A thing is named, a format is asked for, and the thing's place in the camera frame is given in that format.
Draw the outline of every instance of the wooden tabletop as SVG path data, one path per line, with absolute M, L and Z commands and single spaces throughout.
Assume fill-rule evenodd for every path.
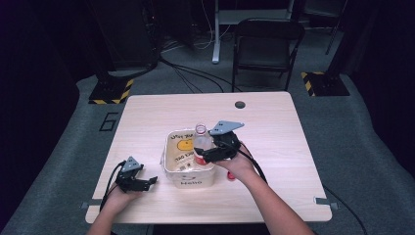
M 236 102 L 244 102 L 238 109 Z M 234 130 L 261 166 L 270 187 L 305 221 L 328 221 L 326 198 L 291 95 L 287 92 L 131 96 L 119 121 L 93 199 L 102 199 L 111 172 L 129 156 L 144 165 L 140 179 L 158 176 L 150 191 L 116 219 L 119 223 L 249 223 L 263 219 L 246 187 L 229 181 L 216 166 L 214 183 L 202 189 L 178 189 L 161 167 L 165 140 L 173 130 L 220 120 L 243 122 Z M 90 206 L 92 223 L 99 206 Z

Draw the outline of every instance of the chair seat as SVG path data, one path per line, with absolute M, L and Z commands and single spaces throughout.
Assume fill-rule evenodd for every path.
M 242 37 L 239 48 L 240 67 L 287 70 L 290 66 L 290 44 L 287 40 Z
M 306 0 L 303 11 L 314 16 L 338 18 L 343 5 L 343 0 Z

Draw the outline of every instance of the yellow cartoon face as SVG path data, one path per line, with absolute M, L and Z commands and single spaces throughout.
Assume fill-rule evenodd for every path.
M 193 141 L 192 141 L 192 139 L 180 140 L 177 143 L 177 149 L 179 149 L 181 151 L 190 151 L 190 150 L 193 150 Z

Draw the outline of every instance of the person's left hand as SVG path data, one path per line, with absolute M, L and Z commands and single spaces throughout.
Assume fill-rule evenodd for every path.
M 142 192 L 136 191 L 127 191 L 124 193 L 115 183 L 113 183 L 109 192 L 111 193 L 108 196 L 103 210 L 113 214 L 122 212 L 131 201 L 142 195 Z

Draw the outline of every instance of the dark wall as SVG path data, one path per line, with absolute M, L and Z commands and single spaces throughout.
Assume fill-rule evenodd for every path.
M 25 0 L 0 2 L 0 231 L 58 143 L 79 92 Z
M 377 134 L 415 176 L 415 4 L 381 1 L 362 62 L 352 76 Z

